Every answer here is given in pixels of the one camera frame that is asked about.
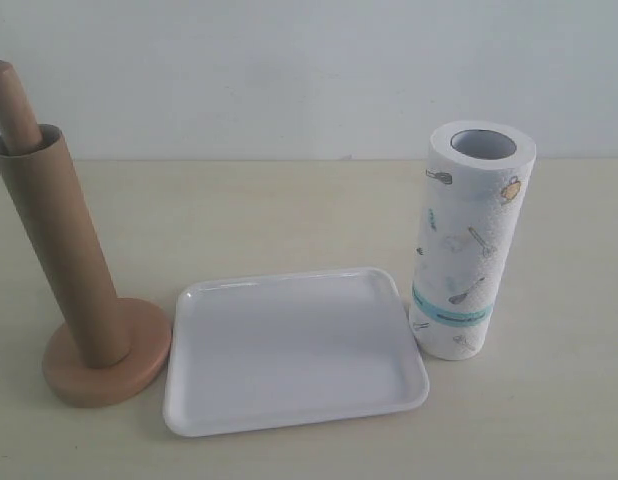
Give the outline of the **white rectangular plastic tray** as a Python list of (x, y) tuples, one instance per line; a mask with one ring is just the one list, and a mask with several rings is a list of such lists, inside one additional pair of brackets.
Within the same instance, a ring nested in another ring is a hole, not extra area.
[(383, 270), (205, 281), (176, 302), (163, 418), (179, 436), (392, 414), (429, 391)]

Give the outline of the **brown cardboard tube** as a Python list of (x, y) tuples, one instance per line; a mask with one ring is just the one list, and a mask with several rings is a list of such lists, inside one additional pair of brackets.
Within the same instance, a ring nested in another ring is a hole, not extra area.
[(0, 136), (0, 175), (87, 366), (124, 358), (117, 293), (62, 131), (42, 124), (41, 146), (11, 153)]

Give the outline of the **wooden paper towel holder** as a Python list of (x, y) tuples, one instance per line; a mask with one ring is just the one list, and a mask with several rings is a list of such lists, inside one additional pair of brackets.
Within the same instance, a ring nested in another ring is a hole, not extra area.
[[(0, 60), (0, 136), (8, 150), (26, 154), (42, 144), (42, 124), (33, 109), (13, 65)], [(43, 376), (54, 394), (77, 407), (102, 407), (120, 403), (141, 392), (160, 373), (172, 338), (171, 323), (157, 305), (117, 294), (127, 355), (112, 366), (92, 368), (79, 353), (65, 323), (47, 343)]]

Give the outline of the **printed white paper towel roll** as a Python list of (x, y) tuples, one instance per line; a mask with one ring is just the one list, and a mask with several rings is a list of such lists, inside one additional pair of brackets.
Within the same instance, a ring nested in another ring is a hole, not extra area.
[(529, 136), (503, 124), (432, 133), (409, 308), (427, 354), (460, 361), (482, 349), (536, 156)]

